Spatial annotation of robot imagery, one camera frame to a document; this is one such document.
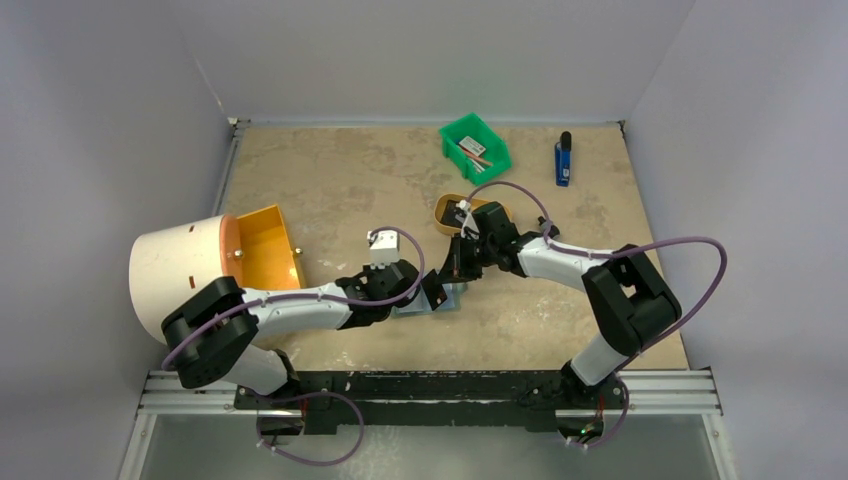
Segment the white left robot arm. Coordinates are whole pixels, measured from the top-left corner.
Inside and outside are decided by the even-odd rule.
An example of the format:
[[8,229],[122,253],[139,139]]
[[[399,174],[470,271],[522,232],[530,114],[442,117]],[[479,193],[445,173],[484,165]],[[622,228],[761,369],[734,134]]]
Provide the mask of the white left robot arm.
[[272,408],[287,408],[297,399],[297,374],[287,354],[263,350],[257,340],[384,321],[393,307],[412,301],[421,280],[406,260],[299,290],[242,289],[234,277],[220,277],[162,321],[170,350],[162,367],[177,372],[186,389],[227,381],[259,394]]

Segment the teal card holder wallet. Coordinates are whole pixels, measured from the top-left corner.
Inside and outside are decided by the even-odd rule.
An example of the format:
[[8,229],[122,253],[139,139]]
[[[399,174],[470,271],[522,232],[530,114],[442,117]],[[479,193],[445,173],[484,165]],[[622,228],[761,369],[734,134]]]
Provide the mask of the teal card holder wallet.
[[461,295],[466,290],[467,285],[465,283],[442,284],[433,291],[433,298],[430,298],[425,292],[421,292],[410,304],[404,307],[393,307],[391,316],[403,318],[458,311],[461,308]]

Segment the black credit card stack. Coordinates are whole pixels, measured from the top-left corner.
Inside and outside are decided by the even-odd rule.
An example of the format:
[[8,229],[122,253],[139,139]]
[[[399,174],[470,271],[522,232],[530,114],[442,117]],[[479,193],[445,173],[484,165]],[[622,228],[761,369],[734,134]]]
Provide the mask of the black credit card stack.
[[465,211],[459,207],[459,202],[452,199],[447,200],[440,222],[445,226],[460,229],[464,220]]

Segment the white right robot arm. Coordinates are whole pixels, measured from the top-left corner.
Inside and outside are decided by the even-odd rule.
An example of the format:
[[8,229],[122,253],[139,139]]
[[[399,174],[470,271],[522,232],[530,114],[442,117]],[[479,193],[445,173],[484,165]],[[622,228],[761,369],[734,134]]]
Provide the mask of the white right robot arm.
[[521,233],[498,202],[446,208],[459,223],[439,280],[467,283],[487,267],[521,278],[543,279],[586,294],[598,334],[562,368],[561,392],[576,407],[596,399],[601,383],[642,352],[682,316],[682,308],[654,264],[634,245],[593,253],[555,241],[545,217],[536,232]]

